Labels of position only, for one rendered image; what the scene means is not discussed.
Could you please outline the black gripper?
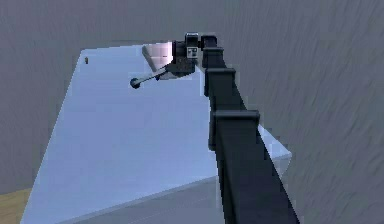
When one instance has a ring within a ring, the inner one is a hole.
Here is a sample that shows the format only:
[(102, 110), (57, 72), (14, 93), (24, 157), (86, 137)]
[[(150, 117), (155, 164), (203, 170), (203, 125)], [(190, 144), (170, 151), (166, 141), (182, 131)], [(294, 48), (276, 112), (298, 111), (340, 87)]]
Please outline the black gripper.
[(134, 89), (138, 89), (141, 83), (153, 78), (158, 78), (166, 72), (169, 72), (178, 78), (195, 72), (195, 66), (197, 63), (196, 47), (188, 47), (184, 41), (173, 41), (172, 57), (172, 61), (167, 64), (165, 68), (158, 69), (155, 72), (141, 78), (132, 78), (130, 80), (130, 86)]

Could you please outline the pale blue chest of drawers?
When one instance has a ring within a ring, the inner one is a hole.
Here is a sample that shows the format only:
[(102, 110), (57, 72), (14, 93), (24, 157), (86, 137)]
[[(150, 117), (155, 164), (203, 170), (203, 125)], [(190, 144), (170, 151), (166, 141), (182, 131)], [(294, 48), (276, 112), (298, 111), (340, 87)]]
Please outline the pale blue chest of drawers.
[(149, 71), (81, 52), (20, 224), (224, 224), (204, 75), (130, 86)]

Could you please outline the pale pink plate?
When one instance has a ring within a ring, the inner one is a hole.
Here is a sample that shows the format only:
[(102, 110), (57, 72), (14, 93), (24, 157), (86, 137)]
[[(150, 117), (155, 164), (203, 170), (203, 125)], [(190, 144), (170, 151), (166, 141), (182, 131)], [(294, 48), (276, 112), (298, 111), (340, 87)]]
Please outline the pale pink plate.
[(155, 72), (173, 60), (172, 43), (165, 42), (144, 45), (142, 47), (142, 54), (151, 70)]

